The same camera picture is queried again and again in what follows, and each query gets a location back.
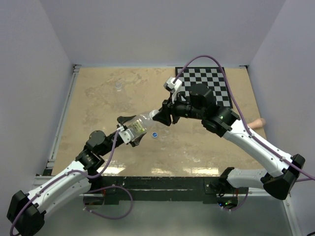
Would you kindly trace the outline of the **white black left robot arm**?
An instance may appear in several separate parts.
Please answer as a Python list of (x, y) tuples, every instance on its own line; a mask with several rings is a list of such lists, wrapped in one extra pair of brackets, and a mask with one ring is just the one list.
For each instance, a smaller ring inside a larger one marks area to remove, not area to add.
[(89, 135), (83, 150), (59, 174), (25, 193), (16, 192), (10, 201), (7, 219), (11, 236), (33, 236), (44, 225), (45, 216), (71, 198), (102, 187), (101, 175), (109, 166), (115, 148), (135, 147), (148, 132), (152, 119), (147, 115), (118, 117), (115, 132), (106, 135), (96, 130)]

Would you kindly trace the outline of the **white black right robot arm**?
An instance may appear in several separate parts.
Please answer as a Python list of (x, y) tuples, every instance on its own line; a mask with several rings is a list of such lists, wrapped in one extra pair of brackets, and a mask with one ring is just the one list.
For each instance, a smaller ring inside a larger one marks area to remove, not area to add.
[(291, 155), (270, 144), (243, 124), (233, 110), (217, 105), (213, 92), (204, 84), (193, 85), (188, 98), (180, 94), (180, 85), (173, 82), (165, 83), (164, 88), (170, 97), (154, 115), (155, 121), (170, 126), (179, 118), (198, 119), (206, 130), (237, 145), (263, 166), (261, 170), (227, 168), (219, 177), (222, 192), (259, 188), (276, 199), (287, 198), (305, 164), (303, 156)]

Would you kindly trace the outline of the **white bottle cap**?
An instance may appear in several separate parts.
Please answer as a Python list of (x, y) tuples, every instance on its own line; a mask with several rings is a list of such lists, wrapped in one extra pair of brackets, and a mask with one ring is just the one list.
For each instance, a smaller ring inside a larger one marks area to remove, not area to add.
[(159, 113), (159, 110), (152, 110), (151, 112), (150, 112), (150, 117), (151, 118), (153, 118), (156, 114), (158, 114)]

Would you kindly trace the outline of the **clear square plastic bottle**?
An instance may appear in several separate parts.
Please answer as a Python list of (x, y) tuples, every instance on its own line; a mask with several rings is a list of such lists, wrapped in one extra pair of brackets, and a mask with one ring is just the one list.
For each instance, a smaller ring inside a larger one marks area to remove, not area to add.
[(151, 128), (155, 126), (156, 122), (153, 120), (153, 118), (150, 117), (150, 112), (137, 115), (133, 119), (130, 126), (127, 127), (132, 131), (135, 138), (139, 137), (142, 134), (146, 134)]

